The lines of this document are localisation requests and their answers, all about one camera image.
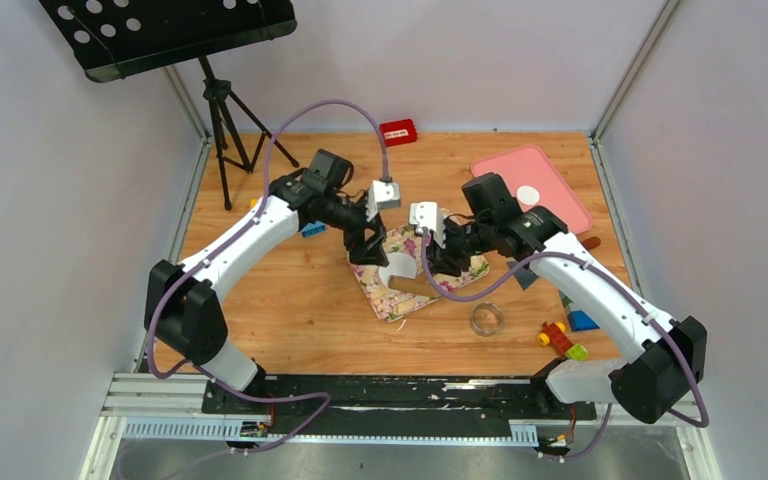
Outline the white dough ball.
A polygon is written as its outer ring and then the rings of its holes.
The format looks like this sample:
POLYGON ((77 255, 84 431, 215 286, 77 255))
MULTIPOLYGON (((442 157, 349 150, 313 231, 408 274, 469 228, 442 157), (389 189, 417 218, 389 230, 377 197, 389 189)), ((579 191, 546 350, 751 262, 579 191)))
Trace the white dough ball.
POLYGON ((417 276, 416 259, 404 252, 390 252, 387 254, 388 265, 378 268, 378 276, 383 285, 388 286, 394 277, 415 279, 417 276))

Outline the floral yellow tray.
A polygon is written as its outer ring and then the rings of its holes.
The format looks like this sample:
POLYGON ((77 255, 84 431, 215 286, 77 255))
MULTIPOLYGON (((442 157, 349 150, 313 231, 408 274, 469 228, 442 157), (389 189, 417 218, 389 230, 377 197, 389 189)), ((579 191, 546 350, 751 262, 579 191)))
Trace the floral yellow tray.
MULTIPOLYGON (((421 266, 419 242, 418 236, 414 234, 414 227, 405 223, 387 232, 383 247, 388 254, 390 267, 396 267, 407 255, 416 267, 417 278, 428 286, 421 266)), ((440 299, 434 289, 431 289, 431 297, 390 289, 379 275, 379 266, 350 263, 349 267, 375 316, 386 323, 396 322, 440 299)), ((489 271, 489 262, 484 256, 478 255, 471 258, 466 272, 458 276, 435 274, 434 279, 448 292, 461 295, 462 289, 485 277, 489 271)))

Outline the wooden rolling pin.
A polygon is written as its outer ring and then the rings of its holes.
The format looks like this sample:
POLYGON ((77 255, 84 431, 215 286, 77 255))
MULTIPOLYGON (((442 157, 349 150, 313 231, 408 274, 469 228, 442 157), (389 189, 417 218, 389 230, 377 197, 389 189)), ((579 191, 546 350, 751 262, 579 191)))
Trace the wooden rolling pin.
POLYGON ((391 275, 387 282, 390 290, 423 297, 436 297, 439 292, 423 278, 408 278, 391 275))

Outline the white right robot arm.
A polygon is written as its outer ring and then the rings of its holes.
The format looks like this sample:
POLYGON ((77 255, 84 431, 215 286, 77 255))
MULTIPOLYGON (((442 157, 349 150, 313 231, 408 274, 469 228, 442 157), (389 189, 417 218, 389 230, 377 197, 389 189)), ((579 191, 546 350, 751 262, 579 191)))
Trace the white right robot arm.
POLYGON ((567 225, 544 206, 523 209, 502 177, 487 173, 462 187, 472 215, 460 224, 434 202, 414 203, 409 223, 421 238, 421 265, 430 285, 456 302, 494 292, 528 269, 572 299, 608 335, 615 359, 561 358, 536 376, 531 403, 556 417, 572 403, 618 404, 654 424, 669 414, 698 428, 710 423, 699 383, 707 330, 692 316, 678 321, 634 292, 600 264, 567 225), (476 255, 495 252, 516 264, 485 290, 467 296, 440 286, 435 275, 464 272, 476 255))

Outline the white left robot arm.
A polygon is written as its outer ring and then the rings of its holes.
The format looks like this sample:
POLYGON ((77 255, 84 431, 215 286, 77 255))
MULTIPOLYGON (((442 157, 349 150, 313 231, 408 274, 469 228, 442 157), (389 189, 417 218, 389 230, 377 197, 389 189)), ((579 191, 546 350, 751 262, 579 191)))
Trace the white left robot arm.
POLYGON ((355 265, 386 266, 384 209, 401 203, 398 184, 385 176, 357 200, 342 195, 353 164, 320 149, 312 163, 283 175, 241 220, 179 264, 156 263, 149 273, 144 326, 150 336, 228 386, 228 400, 243 413, 258 411, 266 386, 259 365, 230 339, 222 303, 267 253, 303 227, 321 222, 343 233, 355 265))

